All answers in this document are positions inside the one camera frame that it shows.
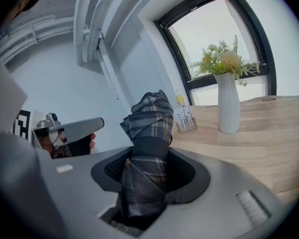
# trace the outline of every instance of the table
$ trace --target table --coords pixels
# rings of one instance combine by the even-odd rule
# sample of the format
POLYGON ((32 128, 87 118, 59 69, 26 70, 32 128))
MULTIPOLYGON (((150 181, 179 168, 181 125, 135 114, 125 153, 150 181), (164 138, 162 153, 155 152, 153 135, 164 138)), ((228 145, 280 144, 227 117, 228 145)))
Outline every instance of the table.
POLYGON ((299 96, 241 102, 235 134, 218 129, 217 106, 192 106, 197 130, 172 131, 171 147, 234 163, 258 178, 285 203, 299 196, 299 96))

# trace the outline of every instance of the plaid umbrella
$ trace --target plaid umbrella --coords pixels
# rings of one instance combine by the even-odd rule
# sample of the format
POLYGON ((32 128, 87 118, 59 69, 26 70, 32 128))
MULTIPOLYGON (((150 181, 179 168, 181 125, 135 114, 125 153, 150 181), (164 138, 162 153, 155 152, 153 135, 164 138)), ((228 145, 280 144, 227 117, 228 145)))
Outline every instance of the plaid umbrella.
POLYGON ((173 108, 162 90, 146 93, 121 127, 134 143, 123 168, 123 218, 145 229, 166 208, 166 166, 172 142, 173 108))

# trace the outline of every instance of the window frame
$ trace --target window frame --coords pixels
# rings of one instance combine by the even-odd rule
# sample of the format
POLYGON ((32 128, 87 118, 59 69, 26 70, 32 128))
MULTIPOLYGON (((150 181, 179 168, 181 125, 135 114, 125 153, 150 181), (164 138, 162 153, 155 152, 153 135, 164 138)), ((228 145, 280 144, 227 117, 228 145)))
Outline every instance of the window frame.
MULTIPOLYGON (((159 20, 154 21, 175 60, 190 105, 193 105, 191 90, 210 86, 216 84, 217 82, 213 75, 206 75, 199 77, 196 80, 191 80, 191 75, 186 65, 185 59, 168 28, 187 14, 212 1, 214 0, 185 0, 168 11, 159 20)), ((259 19, 246 0, 229 1, 232 3, 237 13, 241 16, 254 42, 260 61, 260 73, 257 73, 257 75, 267 75, 268 96, 275 96, 277 95, 276 69, 273 53, 267 35, 259 19)), ((246 79, 250 77, 255 76, 248 74, 243 75, 241 78, 246 79)))

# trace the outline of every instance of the wooden table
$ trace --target wooden table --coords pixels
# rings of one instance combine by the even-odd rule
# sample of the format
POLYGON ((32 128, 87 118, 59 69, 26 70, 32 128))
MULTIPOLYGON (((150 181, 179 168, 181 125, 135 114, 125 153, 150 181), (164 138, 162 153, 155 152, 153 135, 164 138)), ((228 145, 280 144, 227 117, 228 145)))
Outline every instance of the wooden table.
POLYGON ((237 133, 218 129, 217 106, 192 106, 197 130, 178 133, 171 147, 234 163, 285 203, 299 196, 299 97, 263 97, 241 103, 237 133))

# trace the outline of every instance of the ribbed vase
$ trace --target ribbed vase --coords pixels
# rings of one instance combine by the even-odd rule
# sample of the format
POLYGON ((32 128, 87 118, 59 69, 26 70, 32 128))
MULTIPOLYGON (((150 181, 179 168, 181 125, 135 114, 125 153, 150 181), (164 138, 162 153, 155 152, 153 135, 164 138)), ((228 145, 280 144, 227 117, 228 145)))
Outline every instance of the ribbed vase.
POLYGON ((219 129, 224 133, 235 133, 240 125, 240 102, 231 73, 215 75, 218 83, 219 129))

